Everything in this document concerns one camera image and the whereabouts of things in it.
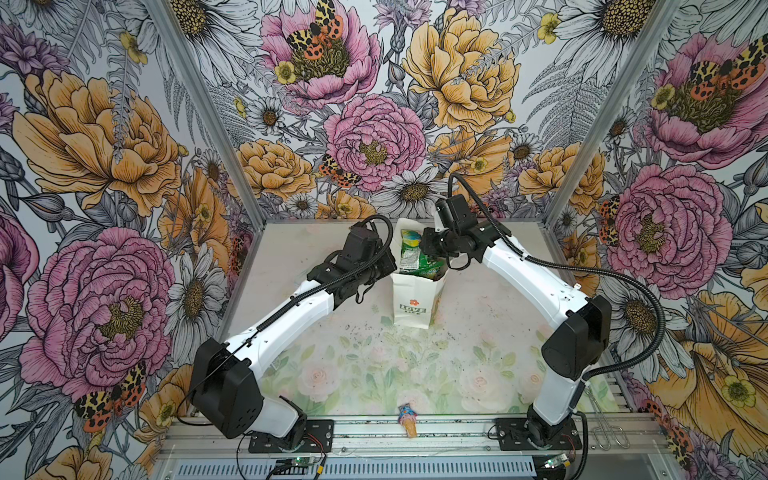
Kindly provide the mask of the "white paper bag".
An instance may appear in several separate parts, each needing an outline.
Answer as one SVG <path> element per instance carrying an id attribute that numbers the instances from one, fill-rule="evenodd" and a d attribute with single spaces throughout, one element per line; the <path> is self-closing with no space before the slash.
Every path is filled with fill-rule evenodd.
<path id="1" fill-rule="evenodd" d="M 403 229 L 423 233 L 426 226 L 410 219 L 400 218 L 395 225 L 395 235 L 390 246 L 397 270 L 390 276 L 393 282 L 394 324 L 401 327 L 428 329 L 437 312 L 447 272 L 437 281 L 398 273 L 401 234 Z"/>

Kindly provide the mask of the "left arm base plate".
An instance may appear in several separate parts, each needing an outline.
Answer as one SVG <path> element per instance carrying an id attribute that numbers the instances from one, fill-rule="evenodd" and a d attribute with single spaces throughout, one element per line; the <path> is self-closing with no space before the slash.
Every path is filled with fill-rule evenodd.
<path id="1" fill-rule="evenodd" d="M 253 433 L 248 444 L 251 454 L 330 453 L 334 440 L 333 420 L 300 421 L 286 436 L 278 438 L 266 433 Z"/>

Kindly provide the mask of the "green candy packet large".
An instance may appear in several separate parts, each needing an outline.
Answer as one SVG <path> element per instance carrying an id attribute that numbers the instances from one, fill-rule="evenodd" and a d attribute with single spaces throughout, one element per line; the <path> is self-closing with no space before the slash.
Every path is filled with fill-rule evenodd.
<path id="1" fill-rule="evenodd" d="M 440 280 L 447 272 L 444 260 L 427 255 L 421 248 L 422 235 L 415 230 L 403 229 L 398 273 L 432 281 Z"/>

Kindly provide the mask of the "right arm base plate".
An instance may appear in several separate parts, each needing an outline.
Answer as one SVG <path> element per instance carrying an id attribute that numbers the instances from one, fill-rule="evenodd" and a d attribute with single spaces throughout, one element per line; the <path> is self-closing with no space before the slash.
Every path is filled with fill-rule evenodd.
<path id="1" fill-rule="evenodd" d="M 494 420 L 493 430 L 502 451 L 571 452 L 583 447 L 572 416 L 557 425 L 536 418 L 501 417 Z"/>

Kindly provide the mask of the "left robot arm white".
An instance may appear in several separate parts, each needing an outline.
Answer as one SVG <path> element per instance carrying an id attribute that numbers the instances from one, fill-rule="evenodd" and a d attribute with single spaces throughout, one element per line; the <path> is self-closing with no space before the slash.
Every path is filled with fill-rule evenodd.
<path id="1" fill-rule="evenodd" d="M 270 398 L 259 381 L 298 337 L 345 301 L 361 302 L 396 270 L 390 219 L 372 215 L 353 224 L 343 247 L 313 267 L 297 290 L 243 332 L 196 351 L 187 401 L 225 438 L 265 433 L 297 443 L 305 413 L 291 401 Z"/>

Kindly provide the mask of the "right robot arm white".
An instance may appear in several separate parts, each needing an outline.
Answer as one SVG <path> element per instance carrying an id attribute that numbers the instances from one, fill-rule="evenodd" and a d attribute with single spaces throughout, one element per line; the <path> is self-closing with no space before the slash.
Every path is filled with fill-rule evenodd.
<path id="1" fill-rule="evenodd" d="M 569 425 L 610 336 L 611 305 L 590 297 L 554 273 L 523 247 L 510 230 L 489 218 L 479 220 L 462 195 L 436 202 L 435 226 L 423 234 L 426 253 L 447 259 L 465 255 L 487 267 L 523 296 L 523 307 L 551 329 L 540 348 L 546 365 L 541 390 L 524 424 L 528 442 L 555 445 Z"/>

